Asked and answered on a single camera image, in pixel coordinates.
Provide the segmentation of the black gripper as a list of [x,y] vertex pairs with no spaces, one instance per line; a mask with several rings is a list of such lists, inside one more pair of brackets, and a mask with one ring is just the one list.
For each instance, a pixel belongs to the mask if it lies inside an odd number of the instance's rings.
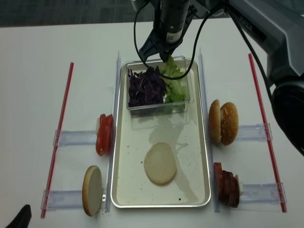
[[185,34],[185,21],[189,0],[152,0],[154,11],[153,29],[139,50],[139,57],[146,63],[148,57],[158,54],[167,62]]

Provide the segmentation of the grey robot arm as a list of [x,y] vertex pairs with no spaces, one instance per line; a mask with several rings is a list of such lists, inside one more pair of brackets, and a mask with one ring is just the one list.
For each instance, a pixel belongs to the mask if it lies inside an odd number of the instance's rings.
[[[163,61],[182,43],[197,15],[188,0],[153,0],[151,33],[136,52],[142,62],[159,54]],[[199,0],[206,11],[231,17],[244,41],[252,38],[267,54],[261,69],[274,117],[290,143],[304,151],[304,18],[273,0]]]

